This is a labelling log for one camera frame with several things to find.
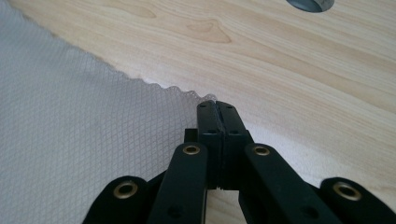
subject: wooden table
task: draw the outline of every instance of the wooden table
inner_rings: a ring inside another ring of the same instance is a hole
[[[214,93],[307,182],[343,176],[396,210],[396,2],[10,0],[130,77]],[[236,192],[206,223],[244,223]]]

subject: textured fabric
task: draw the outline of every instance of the textured fabric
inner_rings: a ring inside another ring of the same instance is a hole
[[[0,0],[0,223],[81,223],[111,180],[165,170],[207,99],[129,79]]]

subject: gray towel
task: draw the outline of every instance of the gray towel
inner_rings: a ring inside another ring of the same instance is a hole
[[[80,223],[111,180],[165,170],[208,99],[129,79],[0,0],[0,222]]]

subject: light wood tabletop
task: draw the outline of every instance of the light wood tabletop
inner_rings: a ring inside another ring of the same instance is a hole
[[[395,1],[9,2],[129,77],[234,105],[314,186],[349,178],[396,211]],[[237,192],[209,192],[206,223],[244,222]]]

